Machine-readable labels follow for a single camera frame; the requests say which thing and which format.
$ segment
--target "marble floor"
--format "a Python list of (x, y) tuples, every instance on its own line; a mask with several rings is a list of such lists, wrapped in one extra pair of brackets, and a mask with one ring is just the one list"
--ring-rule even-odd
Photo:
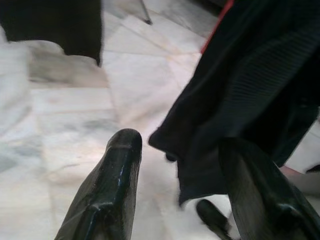
[[(31, 110), (0, 136), (1, 240), (53, 240), (80, 184), (122, 128), (143, 138), (132, 240), (219, 239), (199, 220), (195, 201), (178, 208), (176, 166), (146, 143), (191, 78), (217, 17), (198, 4), (189, 15), (191, 0), (146, 0), (149, 26), (126, 1), (103, 12), (102, 69), (54, 44), (26, 43)], [(206, 16), (202, 25), (197, 18)], [(319, 143), (317, 128), (295, 159)], [(209, 199), (230, 212), (226, 196)]]

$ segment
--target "red strap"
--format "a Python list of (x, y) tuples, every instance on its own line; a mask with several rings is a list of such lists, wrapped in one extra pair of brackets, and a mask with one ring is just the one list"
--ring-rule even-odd
[(223, 8), (222, 11), (220, 12), (219, 20), (218, 20), (218, 22), (216, 23), (213, 32), (211, 33), (209, 39), (206, 41), (205, 45), (204, 45), (204, 46), (202, 47), (202, 49), (201, 49), (201, 53), (202, 53), (202, 54), (204, 54), (205, 50), (206, 50), (207, 47), (208, 47), (208, 44), (209, 44), (211, 38), (213, 37), (213, 35), (215, 34), (215, 32), (216, 32), (216, 30), (217, 30), (217, 27), (219, 26), (219, 24), (221, 23), (222, 19), (224, 18), (224, 16), (226, 15), (226, 13), (229, 11), (229, 9), (234, 5), (234, 2), (235, 2), (235, 0), (228, 0), (228, 1), (226, 2), (226, 4), (224, 5), (224, 8)]

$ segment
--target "black garment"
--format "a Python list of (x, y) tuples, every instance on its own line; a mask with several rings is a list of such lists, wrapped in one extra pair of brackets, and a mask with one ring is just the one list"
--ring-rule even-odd
[(238, 0), (149, 144), (177, 160), (179, 202), (226, 194), (217, 144), (241, 137), (282, 166), (318, 115), (320, 1)]
[(101, 0), (0, 0), (0, 25), (8, 41), (51, 41), (100, 65)]

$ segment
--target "metal chair leg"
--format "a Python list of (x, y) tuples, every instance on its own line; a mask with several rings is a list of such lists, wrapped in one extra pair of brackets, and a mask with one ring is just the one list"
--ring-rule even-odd
[(146, 8), (146, 5), (145, 5), (144, 0), (139, 0), (139, 1), (140, 1), (140, 3), (141, 3), (143, 12), (144, 12), (145, 17), (146, 17), (146, 19), (144, 20), (144, 22), (145, 22), (146, 24), (152, 25), (153, 23), (152, 23), (152, 20), (151, 20), (150, 15), (149, 15), (149, 12), (148, 12), (148, 10), (147, 10), (147, 8)]

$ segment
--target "black fabric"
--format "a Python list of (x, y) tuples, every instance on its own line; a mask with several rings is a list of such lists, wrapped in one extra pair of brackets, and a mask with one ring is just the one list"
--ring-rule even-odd
[(177, 160), (180, 204), (227, 193), (223, 137), (252, 141), (284, 164), (318, 115), (319, 45), (320, 1), (235, 2), (149, 139)]
[(101, 64), (101, 0), (0, 0), (0, 25), (8, 41), (51, 41)]

